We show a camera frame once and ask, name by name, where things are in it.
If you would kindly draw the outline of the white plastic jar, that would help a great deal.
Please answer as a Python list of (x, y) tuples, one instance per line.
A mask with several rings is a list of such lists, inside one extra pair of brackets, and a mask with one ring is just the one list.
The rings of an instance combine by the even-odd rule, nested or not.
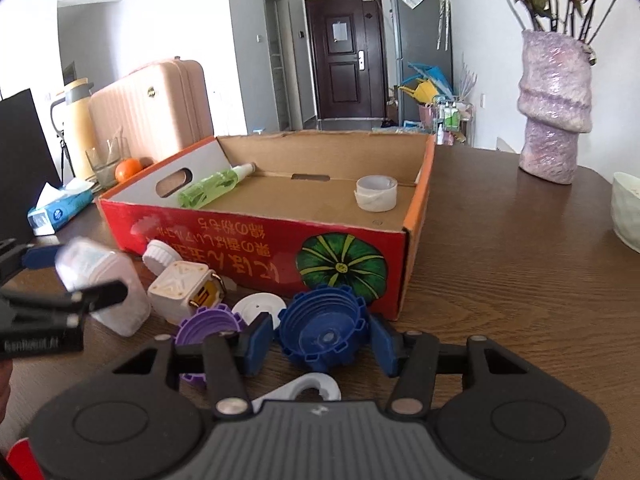
[(88, 238), (76, 237), (58, 250), (54, 267), (68, 290), (115, 280), (127, 286), (128, 295), (123, 302), (92, 314), (98, 322), (119, 336), (134, 336), (151, 315), (148, 295), (134, 264), (123, 252)]

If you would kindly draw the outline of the purple gear lid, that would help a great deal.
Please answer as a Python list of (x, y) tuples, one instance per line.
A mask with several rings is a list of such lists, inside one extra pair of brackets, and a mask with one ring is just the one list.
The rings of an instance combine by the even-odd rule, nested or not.
[(190, 318), (181, 321), (175, 338), (177, 347), (201, 344), (208, 336), (224, 336), (231, 354), (235, 354), (240, 333), (247, 324), (239, 313), (234, 313), (225, 304), (216, 307), (200, 307)]

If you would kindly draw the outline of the blue gear lid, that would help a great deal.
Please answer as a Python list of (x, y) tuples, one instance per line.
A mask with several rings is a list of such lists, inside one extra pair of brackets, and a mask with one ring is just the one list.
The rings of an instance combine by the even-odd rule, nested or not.
[(274, 338), (296, 366), (318, 373), (354, 362), (370, 340), (366, 300), (348, 286), (300, 292), (278, 314)]

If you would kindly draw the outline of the red white lint brush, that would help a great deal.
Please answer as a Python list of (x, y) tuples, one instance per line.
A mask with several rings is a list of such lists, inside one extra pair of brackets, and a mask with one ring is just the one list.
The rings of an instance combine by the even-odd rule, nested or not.
[(252, 401), (253, 411), (258, 413), (265, 401), (295, 401), (306, 390), (316, 390), (323, 401), (341, 401), (340, 386), (331, 376), (323, 373), (307, 373)]

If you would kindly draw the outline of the white round lid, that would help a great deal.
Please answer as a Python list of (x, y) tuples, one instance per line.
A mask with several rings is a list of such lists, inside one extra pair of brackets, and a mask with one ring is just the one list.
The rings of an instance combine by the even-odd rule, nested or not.
[(142, 255), (143, 264), (155, 276), (159, 276), (168, 266), (181, 260), (179, 253), (161, 240), (150, 240)]

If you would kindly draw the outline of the beige cube charger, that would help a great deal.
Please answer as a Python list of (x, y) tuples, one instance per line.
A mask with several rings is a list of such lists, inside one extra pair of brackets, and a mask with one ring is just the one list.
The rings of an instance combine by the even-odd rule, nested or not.
[(206, 264), (176, 261), (150, 285), (148, 296), (154, 312), (178, 326), (199, 308), (220, 304), (226, 296), (226, 286)]

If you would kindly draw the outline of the green spray bottle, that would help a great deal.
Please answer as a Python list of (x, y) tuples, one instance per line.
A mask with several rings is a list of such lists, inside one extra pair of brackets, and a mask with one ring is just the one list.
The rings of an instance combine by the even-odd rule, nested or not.
[(252, 162), (215, 172), (180, 191), (178, 205), (184, 209), (202, 209), (224, 194), (233, 191), (240, 182), (254, 172), (255, 165)]

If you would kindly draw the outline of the small white cap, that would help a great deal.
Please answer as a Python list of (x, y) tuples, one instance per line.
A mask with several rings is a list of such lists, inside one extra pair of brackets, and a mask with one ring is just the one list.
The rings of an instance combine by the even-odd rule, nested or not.
[(232, 308), (232, 312), (239, 315), (246, 325), (252, 324), (258, 315), (268, 313), (271, 316), (272, 327), (278, 328), (279, 314), (285, 309), (286, 303), (280, 296), (270, 292), (255, 292), (239, 300)]

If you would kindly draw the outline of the blue tissue pack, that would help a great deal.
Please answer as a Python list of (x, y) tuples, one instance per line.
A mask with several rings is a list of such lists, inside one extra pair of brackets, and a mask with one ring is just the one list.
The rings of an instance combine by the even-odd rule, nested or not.
[(35, 236), (54, 235), (93, 200), (93, 183), (73, 178), (62, 188), (46, 183), (27, 221)]

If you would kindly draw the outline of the red cardboard box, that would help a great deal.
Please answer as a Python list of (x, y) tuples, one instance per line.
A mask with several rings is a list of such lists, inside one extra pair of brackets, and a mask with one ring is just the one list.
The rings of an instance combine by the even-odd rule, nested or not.
[[(346, 285), (394, 320), (416, 261), (434, 157), (425, 133), (221, 136), (146, 168), (98, 206), (126, 252), (142, 254), (161, 240), (242, 287), (280, 296)], [(200, 210), (181, 208), (175, 193), (160, 190), (180, 171), (201, 181), (250, 162), (254, 174)], [(393, 210), (358, 207), (356, 182), (371, 174), (397, 180)]]

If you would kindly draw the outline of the clear drinking glass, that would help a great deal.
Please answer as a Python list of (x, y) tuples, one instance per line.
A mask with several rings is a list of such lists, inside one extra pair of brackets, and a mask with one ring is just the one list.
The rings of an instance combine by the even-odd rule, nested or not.
[(106, 191), (118, 183), (115, 176), (118, 164), (130, 157), (128, 140), (123, 136), (114, 136), (89, 148), (85, 155), (96, 182)]

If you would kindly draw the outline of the black paper bag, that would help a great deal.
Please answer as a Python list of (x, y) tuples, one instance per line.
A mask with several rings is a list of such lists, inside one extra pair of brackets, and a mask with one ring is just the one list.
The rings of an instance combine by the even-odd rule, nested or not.
[(27, 214), (44, 185), (58, 188), (61, 180), (29, 89), (1, 101), (0, 120), (1, 239), (30, 242), (34, 234)]

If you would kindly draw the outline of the yellow thermos bottle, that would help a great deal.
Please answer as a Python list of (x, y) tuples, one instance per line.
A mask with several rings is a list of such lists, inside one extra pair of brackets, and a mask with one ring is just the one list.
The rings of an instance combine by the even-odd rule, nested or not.
[[(62, 96), (50, 105), (52, 127), (60, 139), (61, 172), (67, 167), (75, 178), (84, 180), (93, 177), (86, 155), (96, 146), (96, 133), (90, 115), (89, 103), (93, 83), (88, 78), (79, 78), (66, 84)], [(54, 109), (63, 107), (63, 125), (58, 128), (54, 120)]]

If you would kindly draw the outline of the yellow watering can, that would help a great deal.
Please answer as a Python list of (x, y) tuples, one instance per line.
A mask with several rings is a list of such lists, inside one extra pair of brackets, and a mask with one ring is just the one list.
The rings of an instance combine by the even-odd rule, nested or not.
[(419, 79), (416, 88), (401, 86), (399, 90), (421, 105), (431, 103), (439, 96), (437, 87), (428, 79)]

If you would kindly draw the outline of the dark brown door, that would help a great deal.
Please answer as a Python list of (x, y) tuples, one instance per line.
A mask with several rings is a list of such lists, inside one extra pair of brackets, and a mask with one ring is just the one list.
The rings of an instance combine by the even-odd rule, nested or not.
[(387, 74), (381, 0), (306, 0), (317, 115), (383, 119)]

